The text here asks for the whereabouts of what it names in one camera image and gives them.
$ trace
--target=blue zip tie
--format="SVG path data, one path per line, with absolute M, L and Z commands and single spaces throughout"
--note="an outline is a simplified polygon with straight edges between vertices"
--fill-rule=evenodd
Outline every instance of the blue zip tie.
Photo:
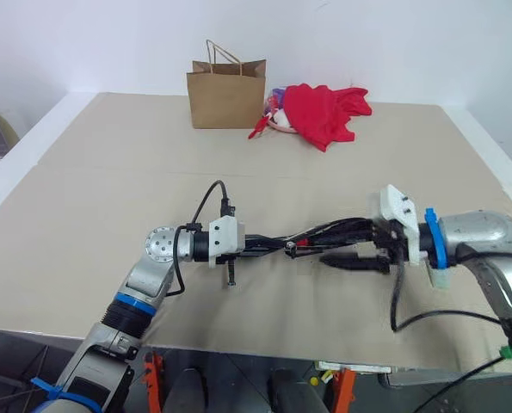
M 38 377 L 34 377 L 30 381 L 34 385 L 37 385 L 40 389 L 47 391 L 47 399 L 49 400 L 58 400 L 60 398 L 64 398 L 66 400 L 71 400 L 72 402 L 83 404 L 85 407 L 88 407 L 95 413 L 102 413 L 101 406 L 94 400 L 91 400 L 85 396 L 80 396 L 76 393 L 63 391 L 63 387 L 61 385 L 50 385 Z
M 426 223 L 428 224 L 429 230 L 431 231 L 431 237 L 434 240 L 435 256 L 437 257 L 437 268 L 445 269 L 448 267 L 447 263 L 447 250 L 445 243 L 443 242 L 443 236 L 441 235 L 441 229 L 437 223 L 437 216 L 435 215 L 434 208 L 426 208 L 426 214 L 424 215 Z

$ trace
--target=white table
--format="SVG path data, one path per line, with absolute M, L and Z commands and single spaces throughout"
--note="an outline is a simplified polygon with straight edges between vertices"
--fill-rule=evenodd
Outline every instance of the white table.
M 247 232 L 292 233 L 364 216 L 387 183 L 440 215 L 512 216 L 512 163 L 463 109 L 376 103 L 354 119 L 354 143 L 326 153 L 300 137 L 194 130 L 184 96 L 75 93 L 0 163 L 0 330 L 83 337 L 143 249 L 146 233 L 189 220 L 207 186 L 227 184 Z M 210 200 L 202 222 L 216 217 Z M 505 343 L 495 326 L 437 317 L 389 330 L 392 276 L 325 267 L 281 253 L 223 268 L 185 264 L 187 292 L 164 301 L 146 339 L 156 346 L 467 370 Z M 491 314 L 456 268 L 438 292 L 410 268 L 399 319 L 436 308 Z M 510 371 L 504 363 L 497 371 Z

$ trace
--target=table edge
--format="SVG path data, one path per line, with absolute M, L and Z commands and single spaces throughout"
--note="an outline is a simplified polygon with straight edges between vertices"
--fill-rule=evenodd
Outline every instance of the table edge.
M 512 201 L 512 160 L 464 107 L 441 106 L 462 136 L 485 162 Z
M 97 95 L 69 92 L 3 157 L 0 161 L 0 206 Z

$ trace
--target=blue ring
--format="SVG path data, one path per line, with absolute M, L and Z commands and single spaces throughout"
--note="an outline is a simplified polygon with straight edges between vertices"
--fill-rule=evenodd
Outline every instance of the blue ring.
M 151 305 L 144 303 L 143 301 L 139 301 L 130 295 L 126 295 L 124 293 L 117 293 L 114 299 L 121 301 L 122 303 L 129 304 L 132 307 L 137 308 L 143 312 L 146 312 L 148 315 L 153 317 L 156 314 L 156 308 Z
M 431 237 L 434 239 L 435 255 L 437 256 L 437 268 L 445 269 L 448 267 L 447 263 L 447 250 L 445 243 L 443 242 L 443 236 L 441 235 L 441 229 L 437 224 L 437 216 L 435 215 L 434 208 L 426 208 L 426 214 L 424 215 L 426 223 L 428 224 L 429 230 L 431 231 Z

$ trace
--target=brown paper bag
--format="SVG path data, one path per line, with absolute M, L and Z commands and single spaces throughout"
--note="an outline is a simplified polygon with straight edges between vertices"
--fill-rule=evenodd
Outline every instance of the brown paper bag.
M 193 127 L 252 129 L 263 113 L 265 60 L 241 62 L 210 40 L 206 45 L 208 62 L 194 61 L 187 73 Z M 216 52 L 230 63 L 216 63 Z

